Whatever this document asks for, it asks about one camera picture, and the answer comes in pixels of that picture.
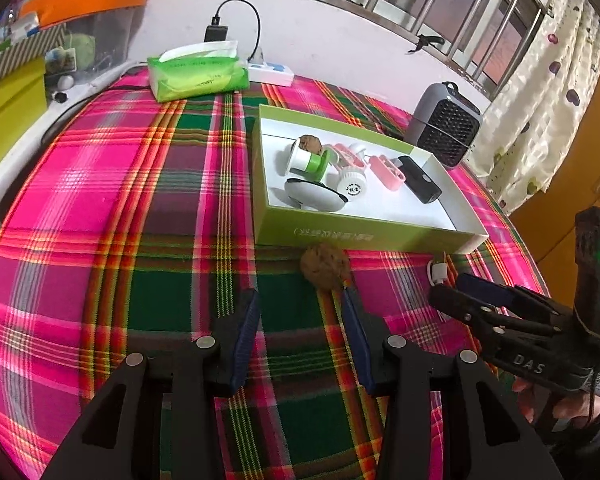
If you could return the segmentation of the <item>black round disc gadget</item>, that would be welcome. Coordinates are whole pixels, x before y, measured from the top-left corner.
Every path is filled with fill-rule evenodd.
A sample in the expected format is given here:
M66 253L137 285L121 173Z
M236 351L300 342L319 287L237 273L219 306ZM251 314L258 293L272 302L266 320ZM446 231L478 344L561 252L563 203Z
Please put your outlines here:
M346 196L321 182L290 178L284 184L287 195L303 208L337 212L347 205Z

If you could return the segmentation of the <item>pink cable clip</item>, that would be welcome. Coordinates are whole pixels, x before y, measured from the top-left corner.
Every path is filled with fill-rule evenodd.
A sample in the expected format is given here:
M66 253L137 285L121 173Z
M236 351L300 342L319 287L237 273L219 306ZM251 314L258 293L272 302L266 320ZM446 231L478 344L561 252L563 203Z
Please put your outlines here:
M356 170L364 171L366 169L366 163L358 156L353 153L350 148L342 143L329 144L327 145L329 151L332 151L335 155L334 164L342 168L354 168Z
M404 173L385 155L373 155L368 159L370 171L391 192L396 192L405 183Z

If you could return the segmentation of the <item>yellow shoe box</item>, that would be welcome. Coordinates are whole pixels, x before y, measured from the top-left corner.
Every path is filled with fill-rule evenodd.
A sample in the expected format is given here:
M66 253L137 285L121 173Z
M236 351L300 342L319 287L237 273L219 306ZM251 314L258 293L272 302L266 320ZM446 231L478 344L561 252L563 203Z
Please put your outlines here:
M0 81L0 162L47 110L44 75L39 56Z

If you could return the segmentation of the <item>black rectangular device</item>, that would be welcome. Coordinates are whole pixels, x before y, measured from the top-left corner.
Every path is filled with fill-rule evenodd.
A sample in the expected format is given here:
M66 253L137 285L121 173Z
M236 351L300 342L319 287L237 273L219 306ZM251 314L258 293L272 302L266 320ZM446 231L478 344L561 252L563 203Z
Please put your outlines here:
M410 156L400 156L396 161L396 166L400 169L405 178L405 185L423 204L435 202L442 194L434 181L418 166Z

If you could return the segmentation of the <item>grey mini heater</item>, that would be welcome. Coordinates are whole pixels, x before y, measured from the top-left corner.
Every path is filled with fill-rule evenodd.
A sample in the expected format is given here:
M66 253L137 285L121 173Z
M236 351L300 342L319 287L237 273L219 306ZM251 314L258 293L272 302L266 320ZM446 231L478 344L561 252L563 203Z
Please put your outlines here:
M478 107L453 81L430 84L406 127L404 141L436 156L446 168L459 165L482 124Z

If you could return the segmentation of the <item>green white cardboard box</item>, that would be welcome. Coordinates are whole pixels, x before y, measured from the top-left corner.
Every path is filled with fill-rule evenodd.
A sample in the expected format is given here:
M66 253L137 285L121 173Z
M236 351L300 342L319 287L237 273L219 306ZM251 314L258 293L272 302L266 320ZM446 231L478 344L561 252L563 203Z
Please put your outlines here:
M260 106L251 177L260 245L467 255L489 237L433 154L325 117Z

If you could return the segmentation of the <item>green white spool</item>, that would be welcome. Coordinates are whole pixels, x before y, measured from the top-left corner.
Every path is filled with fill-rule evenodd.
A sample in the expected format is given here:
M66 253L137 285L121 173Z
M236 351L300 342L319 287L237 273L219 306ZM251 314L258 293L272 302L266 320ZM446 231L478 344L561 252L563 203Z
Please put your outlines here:
M311 181L320 182L324 178L331 161L332 153L329 150L317 155L300 148L300 142L295 140L291 144L285 174L298 172L298 174L303 174Z

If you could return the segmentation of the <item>floral curtain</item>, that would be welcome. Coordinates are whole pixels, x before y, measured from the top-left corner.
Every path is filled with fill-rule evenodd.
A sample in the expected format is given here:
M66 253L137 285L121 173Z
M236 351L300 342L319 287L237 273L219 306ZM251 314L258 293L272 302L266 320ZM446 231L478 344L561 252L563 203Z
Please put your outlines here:
M466 157L506 214L550 187L599 79L600 16L588 0L550 0Z

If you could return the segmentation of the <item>green tissue pack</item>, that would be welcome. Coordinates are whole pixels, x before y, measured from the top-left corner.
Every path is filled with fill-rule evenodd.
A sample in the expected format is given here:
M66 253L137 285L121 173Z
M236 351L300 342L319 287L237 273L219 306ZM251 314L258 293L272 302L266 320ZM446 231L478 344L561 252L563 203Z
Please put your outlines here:
M149 87L159 103L248 89L247 63L236 40L201 42L147 59Z

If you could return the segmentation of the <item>clear plastic storage bin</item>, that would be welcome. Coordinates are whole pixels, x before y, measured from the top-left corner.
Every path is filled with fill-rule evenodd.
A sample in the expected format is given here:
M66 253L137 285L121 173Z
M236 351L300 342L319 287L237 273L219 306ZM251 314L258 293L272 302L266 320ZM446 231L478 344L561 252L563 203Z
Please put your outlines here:
M76 18L65 26L60 44L45 55L45 83L61 78L83 84L126 61L135 10L124 8Z

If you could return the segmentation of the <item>wooden wardrobe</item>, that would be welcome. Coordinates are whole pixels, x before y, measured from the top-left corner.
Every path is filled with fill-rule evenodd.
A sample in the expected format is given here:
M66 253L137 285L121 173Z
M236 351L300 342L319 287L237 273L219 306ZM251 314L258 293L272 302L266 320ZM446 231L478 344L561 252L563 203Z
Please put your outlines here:
M510 218L531 252L550 291L561 304L573 304L576 213L600 207L600 79L568 156L545 193Z

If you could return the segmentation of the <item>brown walnut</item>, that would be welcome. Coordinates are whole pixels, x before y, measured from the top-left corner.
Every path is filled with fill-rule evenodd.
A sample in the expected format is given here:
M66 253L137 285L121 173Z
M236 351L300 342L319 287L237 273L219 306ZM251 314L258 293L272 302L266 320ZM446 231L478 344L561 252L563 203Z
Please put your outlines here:
M312 245L300 258L303 276L321 290L342 289L351 279L350 260L340 248L327 243Z
M304 134L300 136L299 140L299 148L303 151L321 155L323 153L323 145L321 140L317 136L311 136L310 134Z

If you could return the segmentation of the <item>striped box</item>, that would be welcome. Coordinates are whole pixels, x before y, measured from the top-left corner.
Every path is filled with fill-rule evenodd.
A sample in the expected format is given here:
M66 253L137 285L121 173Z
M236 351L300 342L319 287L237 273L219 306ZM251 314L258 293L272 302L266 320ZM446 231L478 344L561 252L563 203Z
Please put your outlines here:
M58 24L0 51L0 81L14 70L62 44L67 26Z

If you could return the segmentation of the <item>white power strip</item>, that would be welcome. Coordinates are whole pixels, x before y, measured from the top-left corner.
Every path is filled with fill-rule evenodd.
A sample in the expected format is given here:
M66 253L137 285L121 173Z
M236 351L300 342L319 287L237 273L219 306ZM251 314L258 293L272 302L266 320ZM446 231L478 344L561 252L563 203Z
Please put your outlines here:
M294 82L294 72L286 65L276 63L248 63L251 82L290 87Z

